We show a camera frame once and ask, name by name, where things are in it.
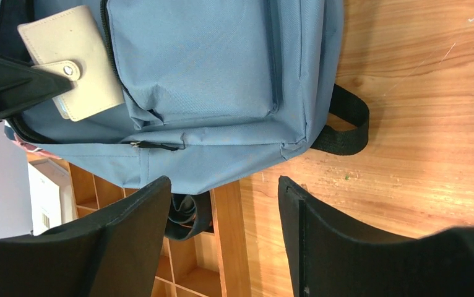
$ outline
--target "black zipper pull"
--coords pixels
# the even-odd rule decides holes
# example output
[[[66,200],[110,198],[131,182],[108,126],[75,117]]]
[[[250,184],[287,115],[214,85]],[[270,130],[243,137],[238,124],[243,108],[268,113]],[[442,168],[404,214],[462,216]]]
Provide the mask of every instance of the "black zipper pull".
[[[130,142],[129,144],[131,144],[131,147],[137,147],[140,149],[163,149],[163,150],[169,150],[171,152],[179,150],[178,147],[169,147],[163,144],[153,144],[147,141],[133,141],[133,142]]]

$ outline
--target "wallet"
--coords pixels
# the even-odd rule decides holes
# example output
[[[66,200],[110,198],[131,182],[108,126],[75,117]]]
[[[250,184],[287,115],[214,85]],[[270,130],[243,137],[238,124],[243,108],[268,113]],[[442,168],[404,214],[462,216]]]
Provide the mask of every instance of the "wallet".
[[[124,103],[104,42],[87,6],[18,26],[34,68],[67,77],[73,90],[53,101],[72,121]]]

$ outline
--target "wooden cubby organizer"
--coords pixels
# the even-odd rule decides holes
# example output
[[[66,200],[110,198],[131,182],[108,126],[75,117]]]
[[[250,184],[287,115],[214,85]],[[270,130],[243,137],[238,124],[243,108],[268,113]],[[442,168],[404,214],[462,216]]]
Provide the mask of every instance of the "wooden cubby organizer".
[[[123,189],[69,164],[79,217],[136,189]],[[210,192],[214,233],[186,241],[163,239],[152,297],[251,296],[239,182]]]

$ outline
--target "white box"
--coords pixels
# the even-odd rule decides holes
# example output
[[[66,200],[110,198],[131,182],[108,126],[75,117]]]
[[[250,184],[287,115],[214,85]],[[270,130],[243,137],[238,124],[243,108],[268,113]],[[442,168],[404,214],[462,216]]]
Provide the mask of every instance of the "white box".
[[[77,219],[69,174],[44,159],[28,164],[33,235]]]

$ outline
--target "wood grain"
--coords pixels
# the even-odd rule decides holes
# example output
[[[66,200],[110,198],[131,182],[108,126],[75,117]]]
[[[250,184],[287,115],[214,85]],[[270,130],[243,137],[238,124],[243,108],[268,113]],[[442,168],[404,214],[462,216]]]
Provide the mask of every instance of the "wood grain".
[[[157,272],[155,273],[155,278],[173,284],[173,277],[171,274],[171,261],[167,256],[161,255],[158,258]]]
[[[93,213],[95,210],[92,210],[92,209],[88,209],[88,208],[84,208],[84,207],[80,207],[79,205],[77,205],[77,216],[79,218],[83,218],[87,215],[89,215],[90,213]]]
[[[176,283],[177,289],[183,289],[202,297],[221,297],[219,273],[197,267]]]
[[[173,285],[155,280],[151,297],[178,297],[178,295]]]
[[[199,297],[199,295],[177,288],[177,297]]]
[[[173,282],[179,283],[197,267],[195,241],[191,238],[186,241],[168,240],[170,245],[171,271]]]
[[[215,188],[210,195],[222,296],[250,296],[239,181]]]
[[[346,0],[337,83],[371,109],[368,147],[309,151],[241,180],[252,294],[292,296],[277,179],[376,227],[474,225],[474,0]]]
[[[202,232],[194,237],[197,265],[202,268],[219,272],[217,245],[213,233]]]

